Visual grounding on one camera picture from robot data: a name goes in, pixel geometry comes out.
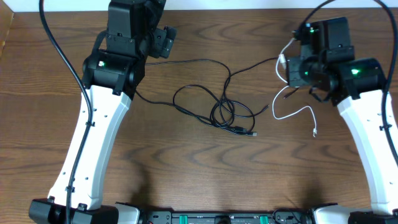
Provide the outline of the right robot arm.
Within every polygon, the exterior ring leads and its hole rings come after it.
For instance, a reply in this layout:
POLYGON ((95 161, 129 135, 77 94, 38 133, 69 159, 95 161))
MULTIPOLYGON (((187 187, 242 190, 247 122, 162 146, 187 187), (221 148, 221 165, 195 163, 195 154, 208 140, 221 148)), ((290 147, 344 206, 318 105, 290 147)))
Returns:
POLYGON ((286 63, 291 87, 309 86, 326 92, 344 119, 357 147, 371 198, 370 210, 336 203, 310 211, 310 223, 397 223, 397 125, 387 83, 375 58, 356 59, 344 17, 303 23, 294 35, 298 57, 286 63))

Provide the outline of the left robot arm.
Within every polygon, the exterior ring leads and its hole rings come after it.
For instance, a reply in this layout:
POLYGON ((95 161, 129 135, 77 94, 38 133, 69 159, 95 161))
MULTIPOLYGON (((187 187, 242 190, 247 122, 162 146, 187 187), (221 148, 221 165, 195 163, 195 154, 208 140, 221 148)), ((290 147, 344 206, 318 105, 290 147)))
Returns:
POLYGON ((103 204, 104 177, 120 124, 148 57, 167 58, 177 31, 159 29, 165 0, 111 1, 106 30, 77 78, 81 107, 63 167, 46 198, 31 202, 36 223, 141 223, 138 208, 103 204))

